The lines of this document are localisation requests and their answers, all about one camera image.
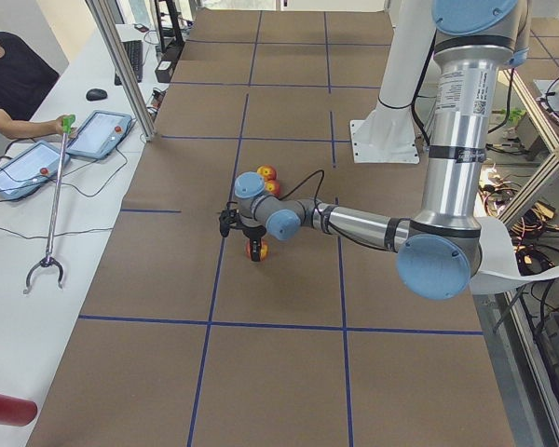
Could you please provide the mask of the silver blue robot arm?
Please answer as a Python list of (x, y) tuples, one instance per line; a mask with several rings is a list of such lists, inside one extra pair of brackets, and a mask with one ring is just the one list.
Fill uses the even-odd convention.
[(507, 274), (498, 234), (474, 215), (488, 121), (498, 72), (524, 62), (531, 5), (527, 1), (405, 1), (375, 109), (350, 124), (358, 163), (415, 164), (415, 98), (430, 62), (440, 68), (428, 165), (419, 213), (386, 217), (323, 203), (282, 200), (262, 175), (245, 172), (234, 202), (220, 215), (220, 232), (238, 229), (257, 260), (261, 239), (293, 237), (311, 227), (397, 256), (403, 284), (432, 300), (464, 290), (510, 291), (524, 284)]

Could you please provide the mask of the person's hand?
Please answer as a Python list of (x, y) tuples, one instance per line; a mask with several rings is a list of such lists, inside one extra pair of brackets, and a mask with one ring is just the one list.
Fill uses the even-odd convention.
[(74, 126), (75, 115), (61, 115), (53, 121), (55, 133), (58, 135), (67, 135), (69, 139), (74, 139), (77, 134), (77, 128)]

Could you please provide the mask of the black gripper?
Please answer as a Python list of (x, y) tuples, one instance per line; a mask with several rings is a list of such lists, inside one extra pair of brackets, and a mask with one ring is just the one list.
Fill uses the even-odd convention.
[(261, 261), (262, 238), (266, 234), (266, 228), (256, 221), (241, 220), (240, 231), (250, 240), (250, 258), (253, 262)]

